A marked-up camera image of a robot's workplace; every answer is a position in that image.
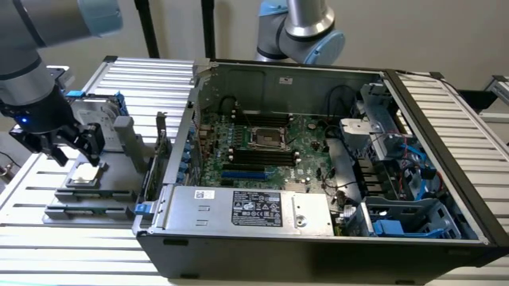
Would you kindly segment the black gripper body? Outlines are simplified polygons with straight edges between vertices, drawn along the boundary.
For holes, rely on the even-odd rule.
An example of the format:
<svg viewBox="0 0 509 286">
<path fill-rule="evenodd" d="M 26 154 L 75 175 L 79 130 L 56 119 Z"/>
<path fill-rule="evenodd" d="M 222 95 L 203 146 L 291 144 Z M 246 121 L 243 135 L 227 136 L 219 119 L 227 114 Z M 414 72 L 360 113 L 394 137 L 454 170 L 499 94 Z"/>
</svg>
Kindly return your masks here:
<svg viewBox="0 0 509 286">
<path fill-rule="evenodd" d="M 49 154 L 56 144 L 81 149 L 80 124 L 59 86 L 55 85 L 49 94 L 32 104 L 8 105 L 2 102 L 1 114 L 18 125 L 21 131 L 12 130 L 9 135 L 29 152 Z"/>
</svg>

